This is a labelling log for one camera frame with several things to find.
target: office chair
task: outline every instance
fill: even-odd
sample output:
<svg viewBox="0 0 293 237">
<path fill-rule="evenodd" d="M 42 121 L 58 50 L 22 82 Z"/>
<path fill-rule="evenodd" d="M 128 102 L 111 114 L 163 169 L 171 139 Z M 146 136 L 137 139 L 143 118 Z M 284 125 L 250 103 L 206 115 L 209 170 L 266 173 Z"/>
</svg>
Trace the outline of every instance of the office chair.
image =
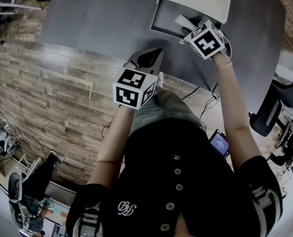
<svg viewBox="0 0 293 237">
<path fill-rule="evenodd" d="M 278 119 L 282 103 L 286 107 L 293 108 L 293 84 L 283 85 L 273 80 L 258 113 L 250 117 L 251 128 L 266 137 L 277 123 L 283 130 L 282 137 L 285 137 L 289 124 L 284 125 Z"/>
</svg>

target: black shirt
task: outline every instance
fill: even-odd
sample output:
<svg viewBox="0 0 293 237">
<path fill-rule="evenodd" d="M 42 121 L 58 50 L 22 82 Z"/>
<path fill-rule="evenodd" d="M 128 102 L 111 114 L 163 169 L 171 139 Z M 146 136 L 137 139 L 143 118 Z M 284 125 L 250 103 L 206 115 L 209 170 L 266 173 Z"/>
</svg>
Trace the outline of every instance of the black shirt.
<svg viewBox="0 0 293 237">
<path fill-rule="evenodd" d="M 111 190 L 92 184 L 78 192 L 69 236 L 80 220 L 99 234 L 103 227 L 104 237 L 172 237 L 180 213 L 193 236 L 264 236 L 282 213 L 277 179 L 263 157 L 233 173 L 189 121 L 169 118 L 135 131 L 125 163 Z"/>
</svg>

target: floor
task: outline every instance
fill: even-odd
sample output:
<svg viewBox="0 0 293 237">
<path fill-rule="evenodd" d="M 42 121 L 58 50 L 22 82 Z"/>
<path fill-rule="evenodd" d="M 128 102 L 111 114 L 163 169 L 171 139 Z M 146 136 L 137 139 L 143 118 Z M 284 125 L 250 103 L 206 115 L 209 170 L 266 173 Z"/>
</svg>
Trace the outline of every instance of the floor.
<svg viewBox="0 0 293 237">
<path fill-rule="evenodd" d="M 42 11 L 19 9 L 2 31 L 0 45 L 0 111 L 7 121 L 36 138 L 46 154 L 55 150 L 64 163 L 55 168 L 53 179 L 66 186 L 84 185 L 95 168 L 102 143 L 102 127 L 113 118 L 112 78 L 124 61 L 97 53 L 39 43 L 49 3 L 21 0 L 41 6 Z M 165 75 L 164 89 L 183 97 L 195 85 Z M 211 93 L 199 89 L 185 99 L 200 116 Z M 202 117 L 208 137 L 224 130 L 218 103 Z M 264 138 L 253 132 L 263 155 L 274 150 L 279 129 Z M 44 158 L 36 140 L 18 130 L 17 157 Z"/>
</svg>

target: black pants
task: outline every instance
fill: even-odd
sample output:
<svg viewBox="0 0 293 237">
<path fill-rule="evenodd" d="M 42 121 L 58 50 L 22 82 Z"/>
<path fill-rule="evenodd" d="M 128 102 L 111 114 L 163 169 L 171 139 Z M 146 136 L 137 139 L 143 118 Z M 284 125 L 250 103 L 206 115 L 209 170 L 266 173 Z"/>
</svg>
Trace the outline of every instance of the black pants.
<svg viewBox="0 0 293 237">
<path fill-rule="evenodd" d="M 39 201 L 44 199 L 45 190 L 51 180 L 56 157 L 49 155 L 46 162 L 38 167 L 32 175 L 22 184 L 22 194 Z"/>
</svg>

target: button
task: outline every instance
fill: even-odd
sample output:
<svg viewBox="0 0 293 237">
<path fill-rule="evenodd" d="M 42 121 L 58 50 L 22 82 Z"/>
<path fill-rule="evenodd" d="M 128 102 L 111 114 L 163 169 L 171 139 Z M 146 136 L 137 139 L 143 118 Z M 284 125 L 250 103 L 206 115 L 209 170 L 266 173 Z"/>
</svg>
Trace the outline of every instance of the button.
<svg viewBox="0 0 293 237">
<path fill-rule="evenodd" d="M 161 230 L 163 232 L 167 232 L 169 230 L 169 224 L 162 224 L 161 225 Z"/>
<path fill-rule="evenodd" d="M 175 174 L 176 175 L 180 175 L 181 174 L 181 170 L 179 168 L 175 169 Z"/>
<path fill-rule="evenodd" d="M 174 208 L 175 208 L 175 205 L 173 203 L 168 203 L 166 205 L 166 209 L 169 210 L 169 211 L 173 210 Z"/>
<path fill-rule="evenodd" d="M 176 189 L 178 189 L 179 191 L 182 191 L 184 187 L 181 184 L 177 184 L 176 185 Z"/>
</svg>

